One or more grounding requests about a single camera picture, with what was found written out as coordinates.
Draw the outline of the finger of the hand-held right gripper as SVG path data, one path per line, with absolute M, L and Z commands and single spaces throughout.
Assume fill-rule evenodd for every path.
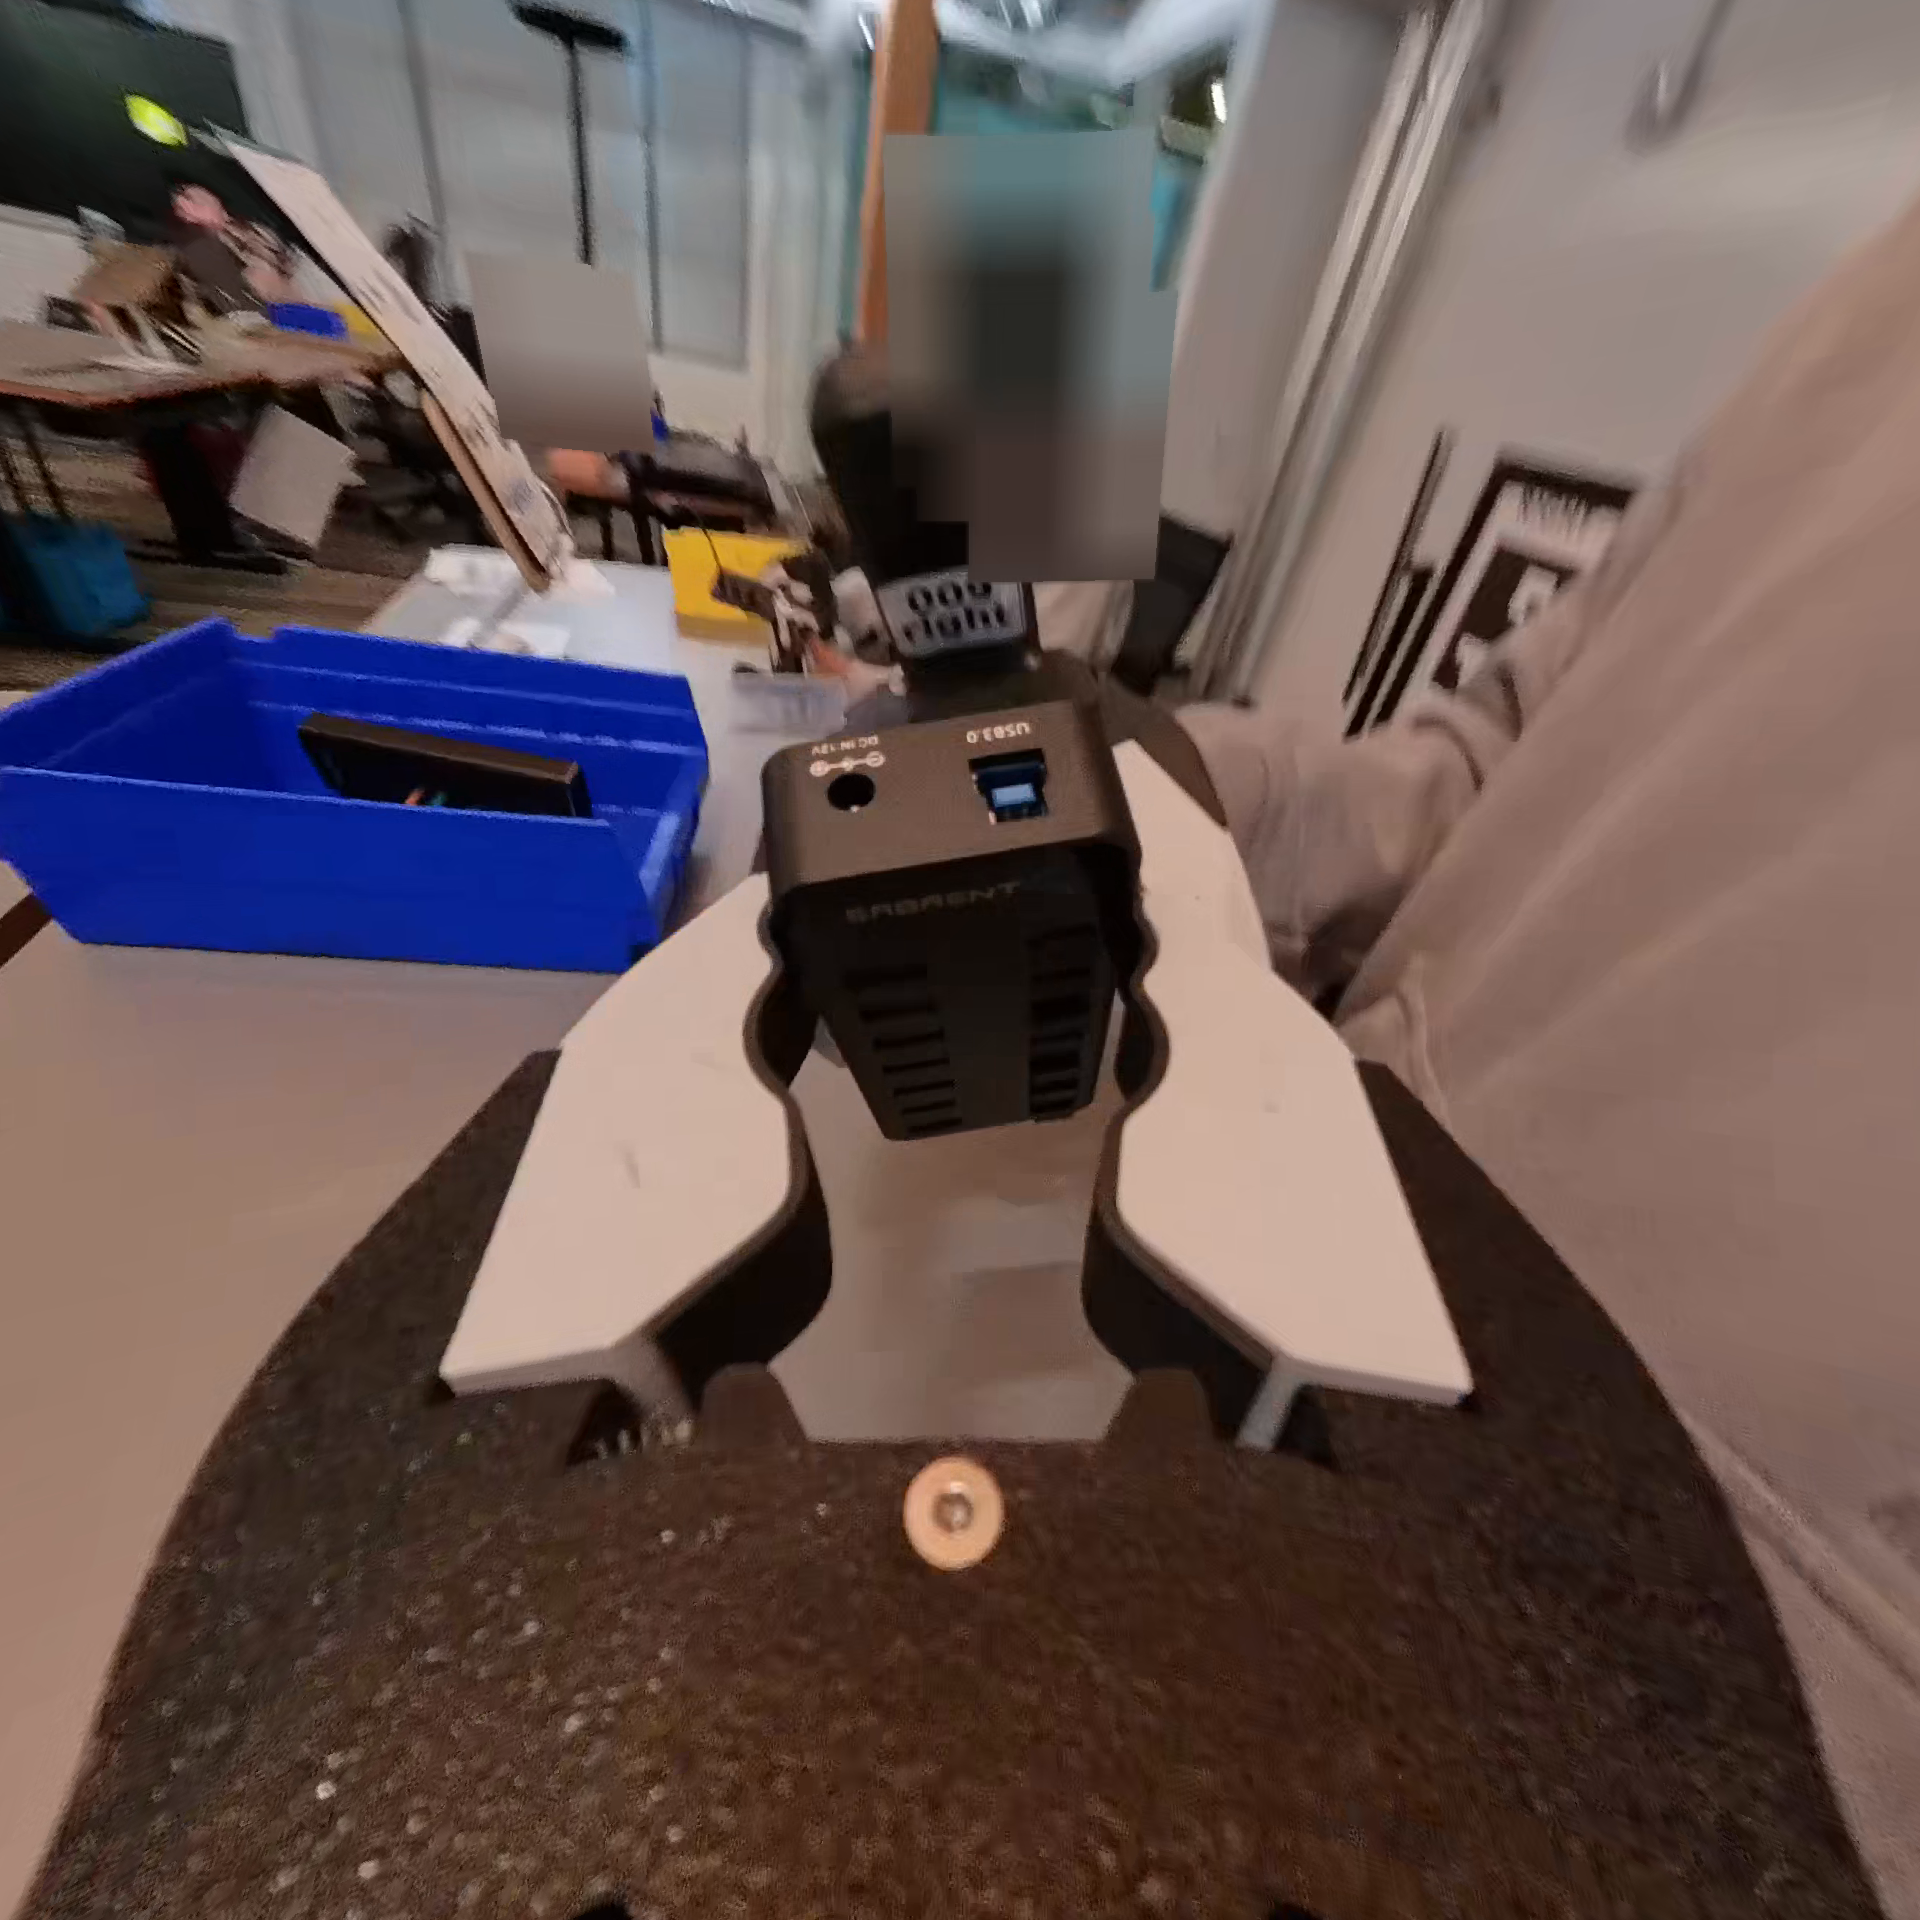
M 1174 710 L 1114 710 L 1114 758 L 1139 843 L 1145 915 L 1245 915 L 1241 854 L 1194 738 Z

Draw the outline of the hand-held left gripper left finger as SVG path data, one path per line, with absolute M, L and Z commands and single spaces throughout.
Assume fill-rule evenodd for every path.
M 461 1398 L 611 1386 L 658 1426 L 823 1313 L 832 1227 L 794 1080 L 815 1020 L 755 873 L 567 1033 L 440 1362 Z

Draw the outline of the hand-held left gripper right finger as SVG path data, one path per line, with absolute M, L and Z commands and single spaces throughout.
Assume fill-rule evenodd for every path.
M 1307 1389 L 1462 1409 L 1471 1358 L 1354 1056 L 1187 884 L 1142 888 L 1093 1332 L 1272 1451 Z

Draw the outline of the black usb hub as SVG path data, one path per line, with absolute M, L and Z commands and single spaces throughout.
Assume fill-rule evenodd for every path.
M 880 1131 L 929 1141 L 1091 1105 L 1139 842 L 1079 701 L 831 737 L 759 774 L 784 977 Z

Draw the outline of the person's right forearm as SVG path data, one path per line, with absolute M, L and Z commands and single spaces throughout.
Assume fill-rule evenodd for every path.
M 1459 696 L 1333 740 L 1272 710 L 1197 705 L 1183 726 L 1229 817 L 1279 974 L 1361 1051 L 1394 1018 L 1489 994 L 1517 969 L 1619 956 L 1608 880 L 1642 792 L 1685 737 L 1554 622 Z

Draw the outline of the clear plastic container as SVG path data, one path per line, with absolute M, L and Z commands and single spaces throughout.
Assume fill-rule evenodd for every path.
M 731 724 L 743 731 L 829 737 L 843 726 L 848 691 L 839 678 L 739 665 L 727 677 Z

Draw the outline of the yellow plastic bin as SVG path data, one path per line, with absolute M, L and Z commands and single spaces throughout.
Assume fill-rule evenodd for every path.
M 775 636 L 770 622 L 722 600 L 713 584 L 720 572 L 758 584 L 773 565 L 802 554 L 802 540 L 685 526 L 661 530 L 661 548 L 682 638 L 759 648 L 761 651 L 770 648 Z

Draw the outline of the blue plastic bin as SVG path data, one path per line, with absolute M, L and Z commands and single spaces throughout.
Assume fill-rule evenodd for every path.
M 350 797 L 318 716 L 565 761 L 587 812 Z M 3 853 L 83 945 L 621 974 L 707 781 L 685 675 L 209 618 L 6 708 Z

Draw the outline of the person's grey sweater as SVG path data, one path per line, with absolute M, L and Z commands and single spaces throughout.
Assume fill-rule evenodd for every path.
M 1343 1005 L 1619 1321 L 1915 1915 L 1918 229 L 1762 348 L 1594 574 Z

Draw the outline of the cardboard board with papers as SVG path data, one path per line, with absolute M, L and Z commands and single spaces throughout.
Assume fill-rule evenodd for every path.
M 301 245 L 368 315 L 416 379 L 425 419 L 462 475 L 488 529 L 531 593 L 549 593 L 574 558 L 570 521 L 520 443 L 505 437 L 494 397 L 427 304 L 350 214 L 331 186 L 303 161 L 263 152 L 216 128 L 210 149 L 233 161 Z

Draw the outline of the blue bag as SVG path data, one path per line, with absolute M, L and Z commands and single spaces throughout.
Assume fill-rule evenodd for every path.
M 8 634 L 106 650 L 152 614 L 128 552 L 99 521 L 3 517 L 3 618 Z

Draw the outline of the cluttered wooden table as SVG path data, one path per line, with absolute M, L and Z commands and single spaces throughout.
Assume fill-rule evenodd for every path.
M 3 400 L 110 411 L 207 394 L 301 390 L 383 378 L 400 369 L 384 342 L 335 342 L 275 326 L 210 330 L 200 360 L 136 353 L 97 332 L 3 325 Z

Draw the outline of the black framed wall picture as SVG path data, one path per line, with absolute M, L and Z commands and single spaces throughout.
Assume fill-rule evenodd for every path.
M 1422 688 L 1459 688 L 1584 576 L 1639 491 L 1633 475 L 1501 451 L 1432 593 Z
M 1432 438 L 1421 481 L 1391 552 L 1375 611 L 1366 624 L 1361 648 L 1343 686 L 1339 710 L 1345 737 L 1362 731 L 1366 718 L 1376 697 L 1383 661 L 1394 651 L 1394 636 L 1401 629 L 1405 611 L 1413 589 L 1413 574 L 1418 572 L 1421 540 L 1434 510 L 1434 499 L 1447 475 L 1454 443 L 1456 432 L 1453 426 L 1440 426 Z

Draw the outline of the wooden post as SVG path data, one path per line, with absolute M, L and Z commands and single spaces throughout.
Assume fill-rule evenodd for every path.
M 869 130 L 858 205 L 853 342 L 880 356 L 889 339 L 889 256 L 896 153 L 930 124 L 939 69 L 934 2 L 888 2 L 871 61 Z

